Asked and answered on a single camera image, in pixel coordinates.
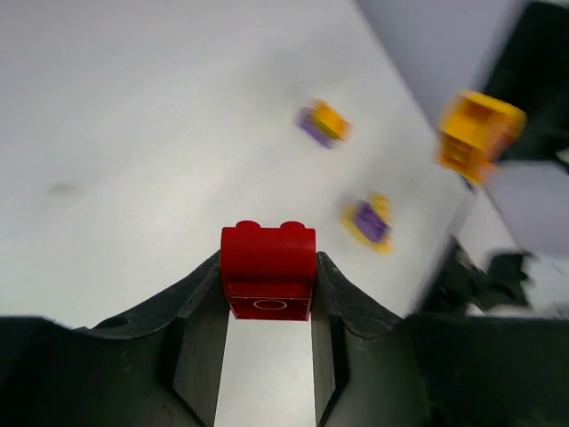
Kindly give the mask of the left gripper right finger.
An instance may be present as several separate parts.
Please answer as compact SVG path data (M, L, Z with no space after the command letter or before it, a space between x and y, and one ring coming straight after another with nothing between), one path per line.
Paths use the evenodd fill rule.
M311 314L319 426L565 426L561 319L400 318L317 254Z

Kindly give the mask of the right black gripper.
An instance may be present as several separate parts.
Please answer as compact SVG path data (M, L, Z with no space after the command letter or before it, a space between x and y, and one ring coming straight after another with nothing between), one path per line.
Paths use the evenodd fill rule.
M568 7L532 1L513 27L484 93L526 114L501 162L550 162L568 170Z

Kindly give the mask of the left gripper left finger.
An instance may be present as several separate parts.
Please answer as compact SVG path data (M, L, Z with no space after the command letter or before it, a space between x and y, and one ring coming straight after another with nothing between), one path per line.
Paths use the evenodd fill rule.
M1 320L4 426L211 426L228 331L220 257L76 329Z

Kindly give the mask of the orange lego brick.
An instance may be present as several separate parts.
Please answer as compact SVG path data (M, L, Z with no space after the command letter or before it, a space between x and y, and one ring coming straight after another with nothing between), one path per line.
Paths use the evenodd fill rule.
M497 172L496 162L524 129L526 114L484 93L456 93L442 110L437 127L437 162L474 186Z

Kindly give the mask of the purple lego brick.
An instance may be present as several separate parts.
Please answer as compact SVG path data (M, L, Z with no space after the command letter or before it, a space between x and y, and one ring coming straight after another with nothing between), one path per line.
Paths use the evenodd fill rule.
M357 205L352 222L363 236L372 243L380 243L389 231L389 225L366 201L361 201Z

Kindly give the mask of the small dark red lego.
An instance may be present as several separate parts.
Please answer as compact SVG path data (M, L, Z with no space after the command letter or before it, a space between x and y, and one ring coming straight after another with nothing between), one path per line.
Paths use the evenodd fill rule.
M241 221L221 231L221 283L237 319L308 320L316 270L317 233L300 222Z

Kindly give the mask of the small yellow lego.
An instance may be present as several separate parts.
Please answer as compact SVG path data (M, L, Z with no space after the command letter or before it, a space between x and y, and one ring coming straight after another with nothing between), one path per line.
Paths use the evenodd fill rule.
M389 200L373 193L367 199L348 205L341 223L362 245L380 254L393 250Z

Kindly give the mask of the orange lego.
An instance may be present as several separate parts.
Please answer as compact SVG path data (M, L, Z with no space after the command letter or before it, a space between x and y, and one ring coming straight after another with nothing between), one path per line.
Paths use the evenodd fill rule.
M310 120L328 138L346 141L352 125L326 101L315 100L312 104Z

